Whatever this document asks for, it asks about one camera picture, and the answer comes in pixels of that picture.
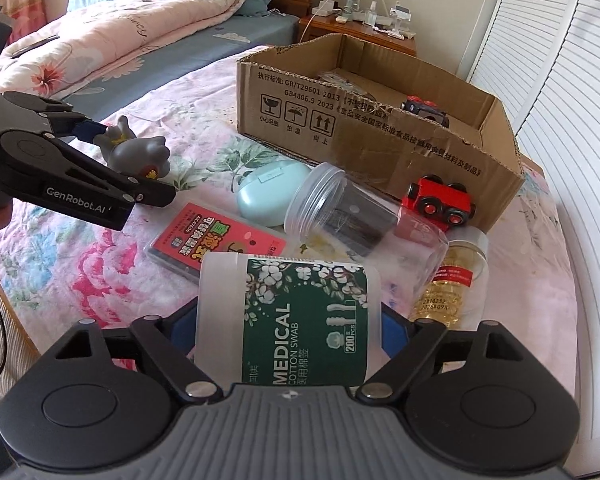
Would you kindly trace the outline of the red toy train car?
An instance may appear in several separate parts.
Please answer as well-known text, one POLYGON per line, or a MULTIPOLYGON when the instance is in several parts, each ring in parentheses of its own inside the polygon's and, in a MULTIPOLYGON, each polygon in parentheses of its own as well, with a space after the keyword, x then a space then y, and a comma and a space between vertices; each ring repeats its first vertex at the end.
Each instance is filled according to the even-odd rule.
POLYGON ((401 207, 418 214, 443 232, 466 226, 476 212, 476 205, 464 184, 445 184, 434 174, 426 174, 411 183, 402 198, 401 207))

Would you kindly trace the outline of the fish oil capsule bottle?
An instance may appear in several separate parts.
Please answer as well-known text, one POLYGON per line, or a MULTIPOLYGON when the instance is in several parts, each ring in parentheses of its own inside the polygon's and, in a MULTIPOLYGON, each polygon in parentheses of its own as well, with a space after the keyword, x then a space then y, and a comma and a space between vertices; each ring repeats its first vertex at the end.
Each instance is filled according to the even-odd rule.
POLYGON ((473 226, 452 228, 446 235, 448 251, 408 318, 430 318, 450 330, 475 330, 486 304, 489 240, 473 226))

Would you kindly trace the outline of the red card game box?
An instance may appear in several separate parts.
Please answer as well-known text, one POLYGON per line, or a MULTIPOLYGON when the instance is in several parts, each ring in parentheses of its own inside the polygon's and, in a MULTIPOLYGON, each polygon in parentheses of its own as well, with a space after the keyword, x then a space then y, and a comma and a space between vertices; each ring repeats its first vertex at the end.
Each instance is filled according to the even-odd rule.
POLYGON ((207 252, 281 256, 284 234, 205 203, 187 203, 146 247, 148 257, 197 281, 207 252))

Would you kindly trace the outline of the wooden nightstand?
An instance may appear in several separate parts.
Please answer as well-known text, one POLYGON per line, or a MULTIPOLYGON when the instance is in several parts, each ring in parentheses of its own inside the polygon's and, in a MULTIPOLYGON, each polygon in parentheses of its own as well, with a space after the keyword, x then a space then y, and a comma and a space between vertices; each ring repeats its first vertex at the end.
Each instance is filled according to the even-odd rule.
POLYGON ((296 42, 309 41, 328 34, 343 34, 371 44, 385 47, 411 56, 417 55, 414 39, 396 39, 381 32, 376 32, 370 26, 358 22, 347 21, 341 24, 334 16, 305 16, 297 24, 296 42))

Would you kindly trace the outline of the pink floral quilt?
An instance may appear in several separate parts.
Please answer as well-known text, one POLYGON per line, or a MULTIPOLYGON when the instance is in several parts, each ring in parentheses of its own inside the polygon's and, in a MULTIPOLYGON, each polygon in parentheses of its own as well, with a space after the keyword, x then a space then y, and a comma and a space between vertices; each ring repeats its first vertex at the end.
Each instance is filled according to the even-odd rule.
POLYGON ((111 0, 69 12, 3 50, 0 92, 61 99, 134 58, 231 18, 246 0, 111 0))

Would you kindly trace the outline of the grey toy shark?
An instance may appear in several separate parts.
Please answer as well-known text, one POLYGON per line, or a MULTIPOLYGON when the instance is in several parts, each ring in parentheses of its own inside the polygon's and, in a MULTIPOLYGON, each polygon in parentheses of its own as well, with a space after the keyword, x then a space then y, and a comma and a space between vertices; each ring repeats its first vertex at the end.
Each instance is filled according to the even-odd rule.
POLYGON ((107 166, 119 174, 157 180, 170 172, 171 152, 164 136, 139 138, 122 115, 114 126, 94 137, 107 166))

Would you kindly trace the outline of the medical cotton swab jar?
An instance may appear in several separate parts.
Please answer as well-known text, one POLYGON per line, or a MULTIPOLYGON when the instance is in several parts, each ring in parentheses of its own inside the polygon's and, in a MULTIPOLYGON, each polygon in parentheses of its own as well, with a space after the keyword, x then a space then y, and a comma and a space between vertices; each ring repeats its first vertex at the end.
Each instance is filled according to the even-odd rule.
POLYGON ((194 362, 223 389, 362 385, 388 361, 371 266, 209 252, 194 362))

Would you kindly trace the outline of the brown cardboard box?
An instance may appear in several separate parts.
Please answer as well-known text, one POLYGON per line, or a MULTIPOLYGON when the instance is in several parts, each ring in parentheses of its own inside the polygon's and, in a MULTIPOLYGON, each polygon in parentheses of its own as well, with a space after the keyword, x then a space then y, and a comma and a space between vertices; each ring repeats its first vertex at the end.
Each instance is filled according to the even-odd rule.
POLYGON ((524 182, 499 99, 419 58, 347 35, 240 58, 237 130, 294 158, 329 162, 395 200, 425 174, 464 184, 476 205, 471 222, 485 231, 524 182), (366 93, 325 84, 323 72, 366 93), (408 96, 435 102, 449 127, 402 110, 408 96))

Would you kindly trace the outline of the black toy car red wheels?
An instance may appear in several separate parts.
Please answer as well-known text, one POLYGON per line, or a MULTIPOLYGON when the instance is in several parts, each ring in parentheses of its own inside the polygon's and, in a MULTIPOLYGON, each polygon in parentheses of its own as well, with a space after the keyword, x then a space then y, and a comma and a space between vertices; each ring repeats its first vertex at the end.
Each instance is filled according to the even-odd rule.
POLYGON ((423 100, 419 96, 408 96, 401 103, 401 108, 413 115, 437 122, 444 128, 450 125, 448 116, 435 102, 423 100))

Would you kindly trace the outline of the clear spray bottle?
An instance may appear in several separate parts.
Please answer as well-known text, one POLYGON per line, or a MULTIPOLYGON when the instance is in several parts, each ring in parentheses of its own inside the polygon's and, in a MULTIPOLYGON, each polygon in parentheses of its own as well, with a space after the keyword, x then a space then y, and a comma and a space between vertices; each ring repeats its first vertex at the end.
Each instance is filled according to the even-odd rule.
POLYGON ((377 1, 373 0, 366 12, 365 24, 374 28, 377 22, 377 1))

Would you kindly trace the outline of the white power strip charger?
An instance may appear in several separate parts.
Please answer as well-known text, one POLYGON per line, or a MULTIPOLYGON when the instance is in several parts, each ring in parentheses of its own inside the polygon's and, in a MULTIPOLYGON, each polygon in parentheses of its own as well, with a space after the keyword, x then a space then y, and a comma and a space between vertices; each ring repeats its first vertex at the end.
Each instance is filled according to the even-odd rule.
POLYGON ((338 2, 336 0, 321 0, 317 6, 312 9, 314 16, 320 18, 328 18, 331 15, 337 14, 339 11, 338 2))

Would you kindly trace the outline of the floral pink tablecloth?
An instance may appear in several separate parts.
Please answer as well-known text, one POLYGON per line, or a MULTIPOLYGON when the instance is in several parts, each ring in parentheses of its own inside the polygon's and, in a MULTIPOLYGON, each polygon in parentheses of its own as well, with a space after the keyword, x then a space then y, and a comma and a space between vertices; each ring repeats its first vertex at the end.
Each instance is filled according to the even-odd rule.
MULTIPOLYGON (((138 207, 122 231, 15 203, 0 234, 0 400, 81 318, 125 326, 168 315, 196 284, 148 257, 146 247, 193 200, 231 210, 235 188, 276 153, 236 130, 236 58, 194 70, 105 115, 126 116, 140 136, 164 136, 168 208, 138 207)), ((564 385, 576 386, 578 305, 553 196, 534 170, 489 232, 486 318, 502 322, 564 385)))

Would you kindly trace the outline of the light blue earbuds case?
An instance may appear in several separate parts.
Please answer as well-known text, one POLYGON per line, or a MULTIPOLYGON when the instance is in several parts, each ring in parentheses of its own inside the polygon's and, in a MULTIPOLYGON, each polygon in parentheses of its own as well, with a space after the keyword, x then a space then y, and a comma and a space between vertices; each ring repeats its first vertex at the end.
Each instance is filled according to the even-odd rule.
POLYGON ((237 192, 239 214, 248 221, 275 228, 311 169, 303 162, 270 162, 245 176, 237 192))

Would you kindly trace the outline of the white louvered wardrobe doors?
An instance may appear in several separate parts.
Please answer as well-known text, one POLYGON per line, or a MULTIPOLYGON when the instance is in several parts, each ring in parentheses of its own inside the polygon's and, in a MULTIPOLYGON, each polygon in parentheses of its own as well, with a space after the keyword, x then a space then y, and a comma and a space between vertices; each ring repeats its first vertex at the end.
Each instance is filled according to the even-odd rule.
POLYGON ((578 442, 569 469, 600 476, 600 0, 496 0, 468 74, 498 96, 545 171, 578 302, 578 442))

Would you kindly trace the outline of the clear empty plastic jar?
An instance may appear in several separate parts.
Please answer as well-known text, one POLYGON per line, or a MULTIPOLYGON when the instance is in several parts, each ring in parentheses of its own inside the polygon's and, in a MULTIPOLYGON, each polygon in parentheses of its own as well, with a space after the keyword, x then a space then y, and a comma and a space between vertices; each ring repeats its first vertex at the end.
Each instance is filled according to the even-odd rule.
POLYGON ((294 193, 284 230, 313 255, 372 266, 381 301, 408 315, 449 247, 431 222, 394 210, 327 162, 311 169, 294 193))

